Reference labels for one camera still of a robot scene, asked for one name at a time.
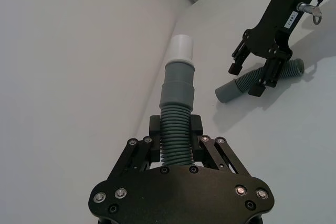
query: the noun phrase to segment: bolt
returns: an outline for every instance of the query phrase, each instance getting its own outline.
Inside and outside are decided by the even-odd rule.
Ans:
[[[268,194],[264,190],[258,190],[257,195],[258,195],[258,197],[260,197],[262,199],[267,199],[268,198]]]
[[[245,188],[242,187],[242,186],[237,186],[237,187],[235,188],[235,190],[236,190],[236,193],[237,193],[238,195],[240,195],[240,196],[244,196],[244,195],[246,195],[246,190],[245,190]]]
[[[112,206],[109,207],[109,212],[111,214],[115,214],[118,212],[119,206],[117,204],[113,204]]]
[[[201,139],[202,139],[203,142],[208,142],[209,141],[209,138],[207,136],[202,136]]]
[[[167,173],[169,173],[169,168],[168,167],[161,167],[161,169],[160,169],[160,172],[162,173],[162,174],[167,174]]]
[[[146,143],[150,143],[152,141],[152,139],[150,137],[146,137],[144,140]]]
[[[256,204],[252,200],[247,200],[245,202],[245,207],[250,211],[254,211],[257,208]]]
[[[218,144],[224,144],[225,140],[223,138],[218,138],[217,142],[218,142]]]
[[[93,197],[93,201],[94,201],[95,203],[102,203],[105,199],[106,199],[106,194],[105,194],[105,193],[97,193],[97,194]]]
[[[198,168],[197,168],[197,166],[191,166],[191,167],[189,168],[189,171],[190,171],[191,173],[198,173]]]
[[[136,144],[136,140],[132,139],[132,140],[130,140],[128,143],[129,143],[130,145],[134,145],[134,144]]]
[[[126,196],[127,194],[127,191],[126,189],[124,188],[119,188],[118,190],[115,191],[115,194],[114,196],[117,198],[117,199],[122,199]]]

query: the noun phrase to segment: white wall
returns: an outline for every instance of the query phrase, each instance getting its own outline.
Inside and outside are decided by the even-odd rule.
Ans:
[[[188,0],[0,0],[1,223],[96,223]]]
[[[253,176],[264,180],[275,206],[264,223],[336,223],[336,0],[322,4],[320,26],[304,15],[290,38],[302,58],[302,78],[282,80],[261,98],[244,95],[221,104],[215,89],[231,81],[231,54],[247,28],[260,21],[270,0],[200,0],[180,16],[173,34],[194,38],[195,102],[206,134],[227,138]],[[263,60],[248,57],[243,70]],[[149,99],[148,116],[159,110],[164,66]]]

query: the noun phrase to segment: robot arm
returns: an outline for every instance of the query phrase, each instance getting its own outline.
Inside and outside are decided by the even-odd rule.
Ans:
[[[99,224],[262,224],[274,205],[270,188],[191,115],[190,37],[175,36],[167,54],[161,115],[150,117],[149,136],[127,141],[107,180],[91,192],[90,211]],[[163,166],[150,169],[160,154]]]
[[[238,75],[250,53],[265,58],[266,63],[259,81],[249,90],[250,95],[261,96],[265,86],[275,87],[281,70],[291,56],[288,40],[304,13],[313,15],[316,24],[322,14],[312,0],[271,0],[259,24],[243,34],[243,40],[232,54],[235,62],[229,73]]]

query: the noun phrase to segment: gray corrugated hose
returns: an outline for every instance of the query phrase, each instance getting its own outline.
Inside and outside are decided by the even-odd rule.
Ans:
[[[248,91],[253,84],[259,81],[263,68],[246,73],[216,89],[215,93],[219,101],[223,103],[229,102]],[[290,60],[284,64],[280,79],[302,76],[304,72],[305,64],[301,59]]]
[[[167,51],[161,92],[161,161],[164,166],[194,164],[190,146],[190,113],[194,103],[193,42],[189,36],[172,38]]]

